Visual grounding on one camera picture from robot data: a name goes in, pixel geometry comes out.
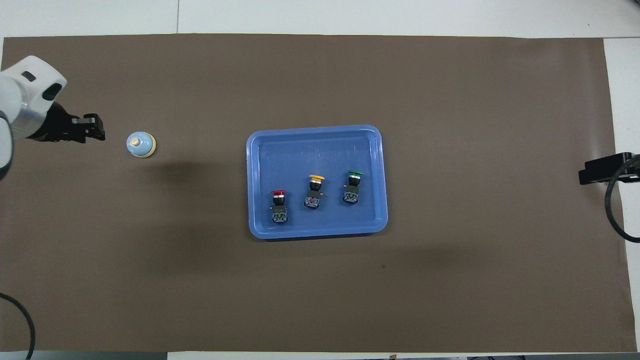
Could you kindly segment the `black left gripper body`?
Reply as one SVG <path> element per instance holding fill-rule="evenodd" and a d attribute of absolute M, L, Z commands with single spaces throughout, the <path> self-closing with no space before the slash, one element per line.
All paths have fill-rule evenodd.
<path fill-rule="evenodd" d="M 83 125 L 77 123 L 82 120 L 77 115 L 66 112 L 64 107 L 53 102 L 39 129 L 30 135 L 32 141 L 37 142 L 77 142 L 86 143 L 86 133 Z"/>

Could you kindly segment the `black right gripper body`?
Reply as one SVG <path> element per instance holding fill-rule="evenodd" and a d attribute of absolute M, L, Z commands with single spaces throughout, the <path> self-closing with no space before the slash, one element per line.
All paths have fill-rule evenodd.
<path fill-rule="evenodd" d="M 605 157 L 586 161 L 586 183 L 608 183 L 617 171 L 626 162 L 633 159 L 635 153 L 620 152 Z M 622 183 L 639 182 L 639 166 L 629 166 L 618 176 L 617 181 Z"/>

